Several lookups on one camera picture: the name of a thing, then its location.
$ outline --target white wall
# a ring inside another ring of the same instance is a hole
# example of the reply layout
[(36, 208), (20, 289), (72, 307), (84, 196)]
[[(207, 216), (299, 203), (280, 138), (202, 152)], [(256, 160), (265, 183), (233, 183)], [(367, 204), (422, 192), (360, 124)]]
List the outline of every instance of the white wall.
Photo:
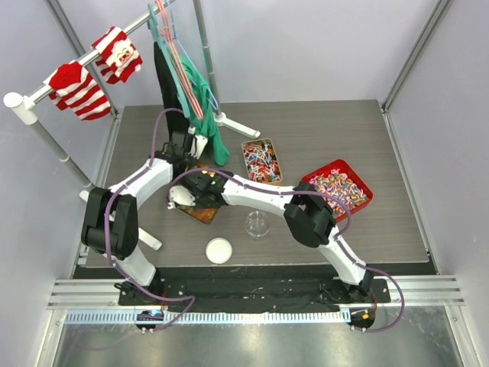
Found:
[(391, 111), (436, 262), (456, 275), (483, 353), (489, 345), (488, 14), (487, 0), (453, 1)]
[[(33, 92), (73, 59), (44, 2), (4, 2), (0, 34), (0, 101), (8, 92)], [(49, 99), (35, 112), (94, 177), (110, 120), (81, 122)], [(54, 280), (70, 274), (84, 208), (76, 179), (3, 102), (0, 122), (0, 364), (31, 367)]]
[[(384, 100), (436, 0), (202, 1), (223, 102)], [(110, 26), (145, 9), (137, 0), (62, 0), (86, 47)], [(176, 0), (179, 38), (205, 70), (192, 0)], [(161, 104), (151, 35), (131, 40), (144, 59), (126, 87), (109, 87), (123, 105)]]

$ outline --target blue hanger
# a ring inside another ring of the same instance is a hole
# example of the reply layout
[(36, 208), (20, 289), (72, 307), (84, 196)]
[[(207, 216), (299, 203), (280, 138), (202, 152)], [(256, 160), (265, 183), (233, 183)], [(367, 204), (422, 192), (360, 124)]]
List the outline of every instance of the blue hanger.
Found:
[[(185, 54), (186, 58), (189, 59), (190, 63), (192, 64), (192, 67), (195, 69), (195, 70), (198, 70), (195, 66), (195, 64), (192, 62), (192, 59), (190, 58), (189, 54), (185, 51), (185, 48), (183, 48), (183, 45), (180, 43), (180, 40), (178, 39), (178, 37), (176, 36), (176, 27), (175, 27), (175, 21), (173, 19), (173, 12), (171, 11), (171, 6), (170, 6), (170, 2), (168, 0), (164, 0), (165, 1), (165, 4), (167, 5), (168, 7), (168, 10), (170, 10), (170, 19), (171, 19), (171, 27), (173, 29), (173, 39), (178, 43), (178, 45), (180, 46), (180, 48), (182, 49), (183, 53)], [(194, 80), (192, 80), (192, 84), (193, 85), (196, 85), (196, 82)], [(212, 97), (212, 99), (208, 99), (209, 103), (211, 104), (211, 106), (214, 108), (215, 111), (218, 111), (219, 110), (219, 104), (217, 103), (217, 99), (215, 99), (214, 95), (212, 94), (212, 90), (209, 88), (209, 93)]]
[(185, 94), (183, 93), (182, 86), (178, 81), (178, 76), (176, 75), (175, 68), (171, 63), (170, 54), (168, 53), (168, 49), (167, 49), (167, 43), (164, 41), (164, 39), (161, 37), (160, 32), (158, 31), (158, 21), (154, 16), (153, 4), (148, 4), (147, 8), (149, 9), (151, 15), (151, 18), (149, 18), (147, 21), (147, 27), (151, 31), (153, 40), (157, 43), (158, 47), (163, 53), (165, 61), (167, 62), (168, 65), (168, 69), (170, 69), (171, 76), (173, 78), (173, 81), (175, 82), (176, 97), (178, 98), (180, 105), (182, 105), (183, 115), (189, 118), (190, 117), (189, 103), (187, 102)]

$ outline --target dark wooden tabletop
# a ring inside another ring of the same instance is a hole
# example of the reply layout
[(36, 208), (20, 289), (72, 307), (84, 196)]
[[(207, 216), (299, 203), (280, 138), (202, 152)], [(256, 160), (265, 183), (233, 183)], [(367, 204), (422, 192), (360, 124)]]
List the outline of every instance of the dark wooden tabletop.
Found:
[[(283, 171), (283, 185), (300, 179), (338, 158), (346, 160), (374, 193), (374, 199), (353, 215), (345, 239), (369, 263), (428, 261), (407, 196), (403, 178), (377, 101), (266, 102), (223, 104), (223, 111), (271, 138)], [(136, 171), (151, 150), (154, 120), (162, 106), (135, 106), (124, 110), (107, 186)], [(241, 143), (249, 138), (221, 128), (230, 151), (227, 171), (246, 177)], [(160, 142), (167, 140), (162, 125)], [(204, 161), (215, 164), (212, 155)], [(139, 224), (163, 242), (154, 251), (140, 244), (156, 266), (209, 266), (205, 249), (215, 237), (229, 240), (233, 255), (226, 265), (325, 264), (312, 248), (296, 242), (283, 218), (269, 215), (270, 232), (253, 240), (245, 231), (247, 207), (222, 207), (210, 225), (178, 210), (168, 210), (164, 190), (155, 193), (139, 211)], [(105, 267), (106, 260), (90, 252), (86, 266)]]

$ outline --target colorful candy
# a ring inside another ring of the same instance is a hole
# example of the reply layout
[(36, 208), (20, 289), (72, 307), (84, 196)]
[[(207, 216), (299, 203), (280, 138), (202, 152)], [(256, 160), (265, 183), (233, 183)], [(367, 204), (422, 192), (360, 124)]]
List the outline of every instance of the colorful candy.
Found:
[[(338, 197), (349, 209), (353, 209), (368, 201), (368, 197), (364, 194), (364, 191), (359, 189), (348, 178), (347, 174), (341, 174), (339, 170), (331, 170), (331, 174), (327, 177), (324, 174), (316, 176), (309, 180), (309, 183), (320, 193), (327, 193), (328, 195)], [(333, 216), (335, 218), (345, 214), (345, 210), (337, 202), (326, 198), (325, 200), (333, 209)]]
[(282, 180), (271, 140), (252, 141), (243, 145), (243, 155), (250, 180), (265, 184)]

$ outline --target clothes hanger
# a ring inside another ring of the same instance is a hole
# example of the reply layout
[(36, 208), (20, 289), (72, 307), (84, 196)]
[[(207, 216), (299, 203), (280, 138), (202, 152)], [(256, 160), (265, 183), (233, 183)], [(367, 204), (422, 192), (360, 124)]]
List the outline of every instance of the clothes hanger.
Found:
[(183, 92), (185, 93), (187, 99), (189, 100), (190, 106), (192, 107), (192, 110), (196, 114), (197, 119), (202, 120), (204, 118), (202, 108), (200, 106), (199, 100), (197, 99), (196, 95), (193, 92), (193, 88), (190, 85), (189, 77), (186, 75), (185, 68), (182, 65), (182, 60), (180, 59), (178, 51), (176, 50), (175, 47), (175, 43), (173, 42), (173, 37), (170, 31), (170, 22), (168, 21), (168, 17), (167, 17), (167, 11), (161, 0), (156, 0), (156, 3), (158, 8), (160, 9), (160, 14), (164, 26), (163, 29), (158, 28), (158, 31), (160, 32), (160, 35), (164, 36), (164, 38), (166, 39), (166, 43), (170, 48), (170, 52), (172, 53), (171, 60), (173, 66), (175, 67), (176, 74), (178, 76), (180, 84), (183, 87)]
[[(165, 4), (167, 4), (168, 10), (170, 11), (170, 19), (171, 19), (171, 27), (173, 29), (173, 39), (178, 43), (180, 46), (180, 49), (182, 50), (183, 54), (186, 56), (186, 58), (189, 60), (189, 62), (192, 64), (192, 67), (197, 70), (195, 64), (193, 63), (192, 59), (190, 58), (189, 54), (185, 51), (185, 48), (183, 45), (180, 43), (180, 40), (178, 39), (178, 36), (176, 35), (176, 27), (175, 27), (175, 20), (173, 19), (173, 11), (171, 10), (171, 5), (168, 0), (164, 0)], [(212, 108), (215, 111), (219, 110), (219, 104), (217, 102), (217, 99), (215, 98), (214, 94), (212, 93), (212, 90), (209, 88), (209, 93), (211, 95), (211, 98), (208, 98), (209, 103), (211, 104)]]
[(187, 99), (185, 97), (185, 93), (183, 92), (183, 88), (180, 85), (180, 81), (178, 79), (178, 76), (176, 74), (175, 68), (173, 67), (173, 64), (171, 62), (171, 57), (168, 54), (168, 50), (166, 47), (166, 44), (163, 40), (163, 38), (160, 35), (160, 32), (158, 31), (158, 23), (156, 16), (153, 11), (153, 5), (148, 4), (147, 5), (151, 17), (147, 21), (147, 27), (151, 31), (151, 35), (153, 36), (153, 40), (157, 43), (158, 47), (161, 49), (161, 52), (163, 53), (164, 59), (167, 62), (168, 69), (170, 70), (171, 76), (173, 78), (173, 81), (175, 82), (175, 87), (176, 87), (176, 97), (178, 98), (178, 102), (180, 102), (180, 105), (182, 106), (183, 110), (183, 115), (186, 118), (190, 117), (190, 109), (189, 109), (189, 103), (187, 102)]

